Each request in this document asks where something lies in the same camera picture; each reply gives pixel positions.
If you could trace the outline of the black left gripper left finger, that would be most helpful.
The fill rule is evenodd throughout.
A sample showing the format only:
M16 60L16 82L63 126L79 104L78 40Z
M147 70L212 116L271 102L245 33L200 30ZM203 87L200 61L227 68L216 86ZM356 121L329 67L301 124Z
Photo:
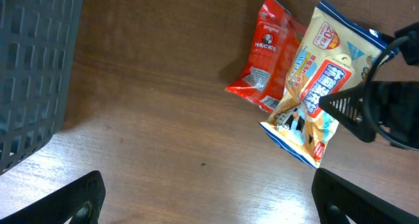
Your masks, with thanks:
M105 194L101 173L94 170L1 222L98 224Z

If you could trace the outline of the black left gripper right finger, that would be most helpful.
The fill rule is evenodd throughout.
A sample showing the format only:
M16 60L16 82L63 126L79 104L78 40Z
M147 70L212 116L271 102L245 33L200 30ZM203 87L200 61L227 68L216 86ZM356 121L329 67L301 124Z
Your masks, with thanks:
M418 217L340 176L318 168L312 196L321 223L417 223Z

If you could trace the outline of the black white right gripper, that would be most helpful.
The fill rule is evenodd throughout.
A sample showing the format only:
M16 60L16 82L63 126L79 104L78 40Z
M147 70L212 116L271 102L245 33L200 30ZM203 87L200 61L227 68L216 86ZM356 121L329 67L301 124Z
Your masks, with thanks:
M373 81L384 58L397 48L407 65L418 66L417 22L395 32L395 39L372 64L365 84L322 96L319 107L362 142L373 142L377 132L394 147L417 151L418 82Z

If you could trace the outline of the beige wet wipes pack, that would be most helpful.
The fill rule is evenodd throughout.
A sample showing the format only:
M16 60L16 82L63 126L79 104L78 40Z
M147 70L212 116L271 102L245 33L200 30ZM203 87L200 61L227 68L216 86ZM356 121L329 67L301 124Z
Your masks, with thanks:
M320 98L363 82L386 47L377 33L320 1L285 76L283 97L261 127L278 147L319 168L339 125L320 108Z

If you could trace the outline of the red Hacks candy bag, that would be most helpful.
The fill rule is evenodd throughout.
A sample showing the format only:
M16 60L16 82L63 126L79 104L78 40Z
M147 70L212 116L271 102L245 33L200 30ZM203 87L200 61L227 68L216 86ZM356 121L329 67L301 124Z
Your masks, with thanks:
M225 90L273 112L283 97L285 76L306 32L277 0L265 0L246 66Z

